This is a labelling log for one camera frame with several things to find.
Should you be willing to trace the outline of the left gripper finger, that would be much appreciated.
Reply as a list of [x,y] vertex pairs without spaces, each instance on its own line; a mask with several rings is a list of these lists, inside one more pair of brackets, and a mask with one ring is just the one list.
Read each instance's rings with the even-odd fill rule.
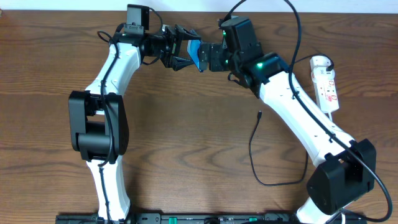
[[178,40],[201,40],[201,37],[195,32],[191,32],[182,26],[175,26]]
[[187,66],[193,65],[193,60],[181,57],[172,57],[171,68],[174,71],[179,71]]

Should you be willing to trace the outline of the blue Galaxy smartphone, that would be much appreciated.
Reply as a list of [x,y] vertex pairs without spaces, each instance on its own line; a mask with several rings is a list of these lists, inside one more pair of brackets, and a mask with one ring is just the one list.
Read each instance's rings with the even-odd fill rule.
[[199,72],[203,72],[204,69],[200,67],[200,46],[201,40],[189,40],[187,45],[187,52],[193,62],[197,67]]

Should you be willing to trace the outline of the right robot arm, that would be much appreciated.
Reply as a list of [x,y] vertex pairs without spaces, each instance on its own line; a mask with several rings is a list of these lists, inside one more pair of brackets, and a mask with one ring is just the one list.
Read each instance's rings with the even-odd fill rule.
[[189,44],[199,70],[229,71],[234,82],[249,88],[271,107],[307,151],[315,172],[307,183],[309,198],[297,210],[301,223],[328,223],[345,206],[374,188],[376,150],[369,140],[357,142],[326,117],[301,89],[289,66],[260,45],[230,50],[226,44]]

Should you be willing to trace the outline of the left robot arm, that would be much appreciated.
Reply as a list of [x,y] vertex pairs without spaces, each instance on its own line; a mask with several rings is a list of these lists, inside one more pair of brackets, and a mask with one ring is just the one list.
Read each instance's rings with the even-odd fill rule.
[[164,26],[157,34],[145,27],[121,24],[113,35],[99,30],[109,47],[98,76],[83,91],[68,99],[72,148],[80,153],[93,176],[99,209],[95,223],[131,222],[131,200],[123,174],[123,155],[129,144],[124,94],[144,57],[161,60],[165,67],[180,70],[191,60],[180,58],[183,41],[200,39],[181,26]]

